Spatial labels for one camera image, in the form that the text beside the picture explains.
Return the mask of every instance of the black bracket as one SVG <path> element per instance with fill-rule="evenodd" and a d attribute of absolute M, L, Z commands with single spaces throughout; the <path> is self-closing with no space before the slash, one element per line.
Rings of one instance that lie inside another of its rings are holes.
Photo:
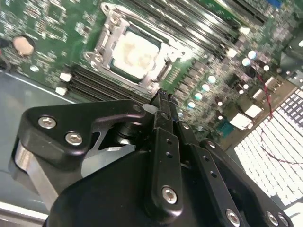
<path fill-rule="evenodd" d="M 151 111 L 131 100 L 27 110 L 10 166 L 24 171 L 15 168 L 18 179 L 26 172 L 33 184 L 22 183 L 42 198 L 51 195 L 45 227 L 293 227 L 216 143 L 197 142 L 177 105 L 159 90 Z M 135 151 L 82 179 L 87 153 L 121 138 Z"/>

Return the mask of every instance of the gray metal surface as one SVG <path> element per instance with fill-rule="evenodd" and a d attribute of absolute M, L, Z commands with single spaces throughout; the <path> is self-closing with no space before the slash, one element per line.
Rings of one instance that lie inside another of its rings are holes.
<path fill-rule="evenodd" d="M 82 178 L 81 168 L 70 172 L 60 171 L 26 150 L 20 142 L 15 162 L 27 172 L 48 210 L 65 188 Z"/>
<path fill-rule="evenodd" d="M 4 74 L 0 77 L 0 201 L 42 213 L 48 212 L 38 195 L 11 178 L 8 163 L 22 113 L 34 106 L 66 103 L 66 100 L 49 89 L 43 89 L 23 76 Z"/>

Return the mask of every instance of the motherboard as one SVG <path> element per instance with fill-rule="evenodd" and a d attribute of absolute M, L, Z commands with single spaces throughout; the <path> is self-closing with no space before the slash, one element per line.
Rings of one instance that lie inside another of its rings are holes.
<path fill-rule="evenodd" d="M 1 0 L 0 11 L 3 70 L 79 102 L 143 104 L 162 88 L 199 140 L 251 129 L 303 71 L 302 0 Z M 290 52 L 296 67 L 283 68 Z"/>

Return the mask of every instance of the capacitor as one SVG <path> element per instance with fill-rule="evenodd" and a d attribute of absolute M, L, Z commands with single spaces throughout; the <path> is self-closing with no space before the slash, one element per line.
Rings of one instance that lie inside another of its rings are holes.
<path fill-rule="evenodd" d="M 203 95 L 201 93 L 195 93 L 195 100 L 201 101 L 202 98 L 203 98 Z"/>
<path fill-rule="evenodd" d="M 209 85 L 208 85 L 208 84 L 203 84 L 203 85 L 202 85 L 202 90 L 204 90 L 204 91 L 209 91 L 209 90 L 210 90 Z"/>
<path fill-rule="evenodd" d="M 219 110 L 216 110 L 216 117 L 219 119 L 219 120 L 222 120 L 223 119 L 223 116 L 221 114 L 221 112 Z"/>
<path fill-rule="evenodd" d="M 194 109 L 194 108 L 196 107 L 196 104 L 194 103 L 194 101 L 189 100 L 189 101 L 187 102 L 187 106 L 188 106 L 189 108 L 191 108 L 191 109 Z"/>
<path fill-rule="evenodd" d="M 239 82 L 239 85 L 245 90 L 247 90 L 249 88 L 249 85 L 247 83 L 245 83 L 245 81 L 243 81 L 243 80 Z"/>
<path fill-rule="evenodd" d="M 250 65 L 250 59 L 249 58 L 244 58 L 242 60 L 242 65 L 244 66 L 249 66 Z"/>
<path fill-rule="evenodd" d="M 242 95 L 244 93 L 243 88 L 239 84 L 235 87 L 235 89 L 240 95 Z"/>
<path fill-rule="evenodd" d="M 258 64 L 258 66 L 260 66 L 260 68 L 264 69 L 264 71 L 269 70 L 269 65 L 267 65 L 265 62 L 261 61 L 260 59 L 256 60 L 256 63 Z"/>
<path fill-rule="evenodd" d="M 246 75 L 248 75 L 250 78 L 255 78 L 255 77 L 258 75 L 258 72 L 257 72 L 255 66 L 249 66 L 249 67 L 247 67 L 245 73 L 246 73 Z"/>
<path fill-rule="evenodd" d="M 214 83 L 216 82 L 216 77 L 215 77 L 215 76 L 212 76 L 212 75 L 209 76 L 209 77 L 208 77 L 208 82 L 211 83 L 211 84 L 214 84 Z"/>
<path fill-rule="evenodd" d="M 248 53 L 248 58 L 250 58 L 250 59 L 255 59 L 256 58 L 256 56 L 257 56 L 257 53 L 255 52 L 255 51 L 249 51 L 249 53 Z"/>
<path fill-rule="evenodd" d="M 220 97 L 217 96 L 214 100 L 216 101 L 216 103 L 217 103 L 218 106 L 222 106 L 223 105 L 223 101 L 222 101 L 222 99 Z"/>

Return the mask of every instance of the screw hole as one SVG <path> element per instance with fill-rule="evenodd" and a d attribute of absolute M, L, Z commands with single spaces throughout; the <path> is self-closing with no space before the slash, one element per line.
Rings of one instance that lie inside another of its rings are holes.
<path fill-rule="evenodd" d="M 172 157 L 173 157 L 172 154 L 169 153 L 169 152 L 166 152 L 165 154 L 166 154 L 166 156 L 167 156 L 168 158 L 172 158 Z"/>
<path fill-rule="evenodd" d="M 208 158 L 208 157 L 206 157 L 205 155 L 203 156 L 203 158 L 204 158 L 204 160 L 205 160 L 206 162 L 208 162 L 208 161 L 209 161 L 209 158 Z"/>
<path fill-rule="evenodd" d="M 216 178 L 217 177 L 217 174 L 215 174 L 213 171 L 210 171 L 210 174 L 212 177 Z"/>

